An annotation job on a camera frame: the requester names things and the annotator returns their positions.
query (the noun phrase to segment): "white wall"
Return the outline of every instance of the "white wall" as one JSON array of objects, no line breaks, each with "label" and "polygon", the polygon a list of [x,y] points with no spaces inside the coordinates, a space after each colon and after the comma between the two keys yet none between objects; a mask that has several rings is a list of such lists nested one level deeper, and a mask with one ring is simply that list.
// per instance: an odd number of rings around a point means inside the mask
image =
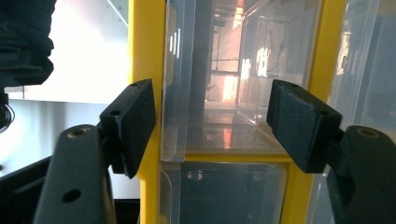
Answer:
[{"label": "white wall", "polygon": [[[11,100],[15,120],[0,134],[0,176],[48,157],[57,136],[79,124],[96,125],[107,105]],[[139,198],[139,180],[112,175],[114,198]]]}]

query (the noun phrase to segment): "yellow frame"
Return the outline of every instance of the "yellow frame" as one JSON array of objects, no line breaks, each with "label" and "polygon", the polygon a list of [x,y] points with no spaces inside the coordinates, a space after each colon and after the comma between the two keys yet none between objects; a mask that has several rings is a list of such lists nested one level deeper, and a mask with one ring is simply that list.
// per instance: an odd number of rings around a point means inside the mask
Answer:
[{"label": "yellow frame", "polygon": [[[327,101],[332,84],[346,0],[322,0],[318,35],[312,62],[309,91]],[[157,112],[157,125],[137,176],[141,180],[143,224],[158,223],[159,164],[161,148],[161,99],[163,86],[163,49],[165,1],[129,1],[129,52],[131,79],[151,78]],[[186,155],[187,161],[285,162],[288,181],[283,205],[283,224],[305,223],[312,188],[312,175],[303,174],[287,155]]]}]

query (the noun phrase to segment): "dark fabric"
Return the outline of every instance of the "dark fabric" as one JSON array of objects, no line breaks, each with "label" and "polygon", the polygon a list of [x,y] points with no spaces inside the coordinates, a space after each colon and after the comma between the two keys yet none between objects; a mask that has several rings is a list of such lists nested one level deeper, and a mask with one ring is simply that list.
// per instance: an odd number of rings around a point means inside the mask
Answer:
[{"label": "dark fabric", "polygon": [[0,0],[0,88],[42,84],[52,73],[55,2]]}]

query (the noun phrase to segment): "black cable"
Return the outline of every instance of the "black cable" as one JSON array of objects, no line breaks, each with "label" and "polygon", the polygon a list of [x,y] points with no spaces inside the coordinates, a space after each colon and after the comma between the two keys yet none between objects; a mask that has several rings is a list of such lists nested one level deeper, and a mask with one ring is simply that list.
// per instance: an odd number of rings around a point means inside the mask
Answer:
[{"label": "black cable", "polygon": [[14,119],[14,110],[8,105],[8,94],[0,90],[0,133],[5,132]]}]

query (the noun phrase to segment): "plastic bin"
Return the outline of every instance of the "plastic bin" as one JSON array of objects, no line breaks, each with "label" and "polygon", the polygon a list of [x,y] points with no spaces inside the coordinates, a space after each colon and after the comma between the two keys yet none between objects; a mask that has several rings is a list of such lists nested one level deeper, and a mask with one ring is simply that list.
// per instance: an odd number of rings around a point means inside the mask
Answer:
[{"label": "plastic bin", "polygon": [[283,164],[161,164],[160,223],[279,223]]},{"label": "plastic bin", "polygon": [[168,0],[162,160],[285,153],[265,122],[272,80],[306,86],[320,6]]}]

